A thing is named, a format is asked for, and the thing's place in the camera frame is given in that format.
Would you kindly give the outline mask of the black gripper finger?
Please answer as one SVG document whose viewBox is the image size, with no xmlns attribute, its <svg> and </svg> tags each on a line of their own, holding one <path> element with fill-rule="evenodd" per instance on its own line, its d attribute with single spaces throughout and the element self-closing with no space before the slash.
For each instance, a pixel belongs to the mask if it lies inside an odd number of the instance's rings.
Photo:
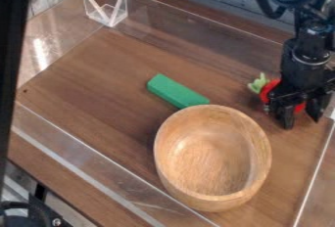
<svg viewBox="0 0 335 227">
<path fill-rule="evenodd" d="M 275 118 L 284 129 L 292 129 L 295 125 L 295 106 L 278 105 L 275 107 Z"/>
<path fill-rule="evenodd" d="M 331 101 L 333 93 L 318 94 L 307 101 L 307 115 L 319 122 Z"/>
</svg>

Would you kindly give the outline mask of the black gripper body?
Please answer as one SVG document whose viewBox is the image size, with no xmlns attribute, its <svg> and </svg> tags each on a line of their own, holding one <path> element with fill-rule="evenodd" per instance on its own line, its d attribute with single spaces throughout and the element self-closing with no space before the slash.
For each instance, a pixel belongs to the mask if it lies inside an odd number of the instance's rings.
<svg viewBox="0 0 335 227">
<path fill-rule="evenodd" d="M 335 91 L 335 70 L 326 65 L 330 52 L 315 42 L 286 41 L 280 62 L 280 83 L 268 94 L 268 109 L 275 113 L 278 105 L 294 105 L 295 113 L 307 108 L 307 101 L 318 94 Z"/>
</svg>

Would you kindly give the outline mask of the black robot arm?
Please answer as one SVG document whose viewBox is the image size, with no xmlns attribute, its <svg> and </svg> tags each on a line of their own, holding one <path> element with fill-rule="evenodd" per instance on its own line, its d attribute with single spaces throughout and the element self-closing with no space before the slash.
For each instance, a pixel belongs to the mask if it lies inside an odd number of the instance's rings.
<svg viewBox="0 0 335 227">
<path fill-rule="evenodd" d="M 286 129 L 295 115 L 306 112 L 321 120 L 335 95 L 335 0 L 256 0 L 262 12 L 274 20 L 287 11 L 295 17 L 295 37 L 283 44 L 280 77 L 264 75 L 248 87 L 258 94 L 263 109 Z"/>
</svg>

